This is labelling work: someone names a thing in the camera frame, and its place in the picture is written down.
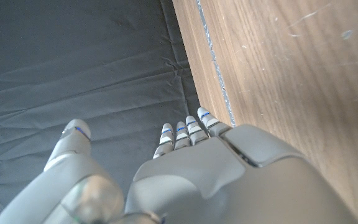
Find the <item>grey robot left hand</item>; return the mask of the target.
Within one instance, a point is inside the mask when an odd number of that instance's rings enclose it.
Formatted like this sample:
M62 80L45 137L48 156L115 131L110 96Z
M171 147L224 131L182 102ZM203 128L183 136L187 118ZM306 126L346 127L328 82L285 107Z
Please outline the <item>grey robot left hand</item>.
M164 124L126 194L91 157L89 126L71 120L0 223L357 223L300 151L205 108L197 114Z

